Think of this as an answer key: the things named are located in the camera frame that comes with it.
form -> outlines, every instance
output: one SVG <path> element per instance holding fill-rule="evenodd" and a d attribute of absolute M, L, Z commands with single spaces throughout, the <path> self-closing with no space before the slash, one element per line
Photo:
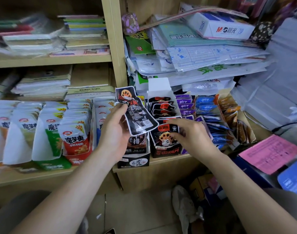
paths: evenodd
<path fill-rule="evenodd" d="M 223 61 L 268 54 L 260 48 L 232 45 L 170 47 L 167 50 L 175 69 L 189 68 L 190 70 Z"/>

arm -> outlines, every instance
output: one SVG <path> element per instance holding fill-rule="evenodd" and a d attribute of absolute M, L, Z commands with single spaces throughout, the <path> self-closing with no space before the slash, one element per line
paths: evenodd
<path fill-rule="evenodd" d="M 185 131 L 185 136 L 172 136 L 211 170 L 248 233 L 297 233 L 297 221 L 213 145 L 202 123 L 187 119 L 169 123 Z"/>
<path fill-rule="evenodd" d="M 112 166 L 127 148 L 129 131 L 121 119 L 127 105 L 117 105 L 102 128 L 98 147 L 11 233 L 75 233 Z"/>

left hand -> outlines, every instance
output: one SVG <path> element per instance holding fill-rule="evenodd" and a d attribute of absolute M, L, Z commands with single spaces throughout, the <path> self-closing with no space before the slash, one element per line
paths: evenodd
<path fill-rule="evenodd" d="M 117 104 L 105 119 L 102 127 L 98 148 L 117 163 L 125 154 L 130 132 L 124 114 L 127 111 L 126 104 Z"/>

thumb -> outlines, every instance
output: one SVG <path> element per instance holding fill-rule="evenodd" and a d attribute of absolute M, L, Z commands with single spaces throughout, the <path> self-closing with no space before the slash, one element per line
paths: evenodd
<path fill-rule="evenodd" d="M 177 140 L 180 144 L 183 144 L 185 142 L 185 137 L 179 133 L 173 132 L 170 133 L 170 136 Z"/>

pink book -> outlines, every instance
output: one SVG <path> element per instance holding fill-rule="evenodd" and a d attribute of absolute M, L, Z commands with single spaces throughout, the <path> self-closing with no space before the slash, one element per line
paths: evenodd
<path fill-rule="evenodd" d="M 81 50 L 63 50 L 50 54 L 50 57 L 65 57 L 65 56 L 96 56 L 96 55 L 109 55 L 109 48 L 99 49 L 81 49 Z"/>

